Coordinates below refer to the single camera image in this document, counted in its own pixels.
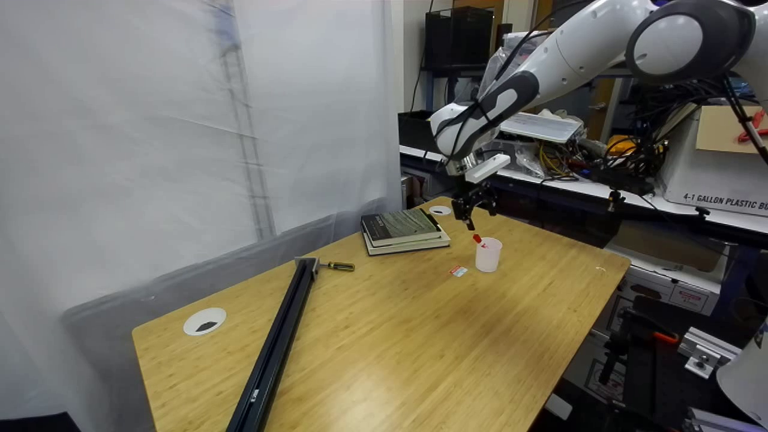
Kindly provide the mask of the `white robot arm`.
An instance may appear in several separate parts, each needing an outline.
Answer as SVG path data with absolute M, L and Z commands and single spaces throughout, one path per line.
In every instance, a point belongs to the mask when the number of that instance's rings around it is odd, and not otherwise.
M 474 209 L 489 201 L 484 180 L 510 164 L 493 156 L 471 162 L 511 115 L 549 104 L 625 63 L 636 78 L 657 83 L 728 79 L 740 74 L 758 104 L 768 98 L 768 6 L 736 0 L 592 0 L 560 25 L 534 54 L 511 66 L 488 66 L 489 85 L 468 105 L 447 104 L 427 121 L 447 173 L 466 187 L 452 197 L 453 217 L 476 230 Z M 722 93 L 758 155 L 766 144 L 758 127 L 740 110 L 730 85 Z

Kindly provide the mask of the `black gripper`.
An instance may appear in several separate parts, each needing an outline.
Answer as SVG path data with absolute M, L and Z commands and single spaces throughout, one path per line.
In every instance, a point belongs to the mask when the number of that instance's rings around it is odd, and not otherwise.
M 498 189 L 493 185 L 462 185 L 458 192 L 452 197 L 453 217 L 463 222 L 471 234 L 476 234 L 476 224 L 474 224 L 476 207 L 495 217 L 500 212 Z

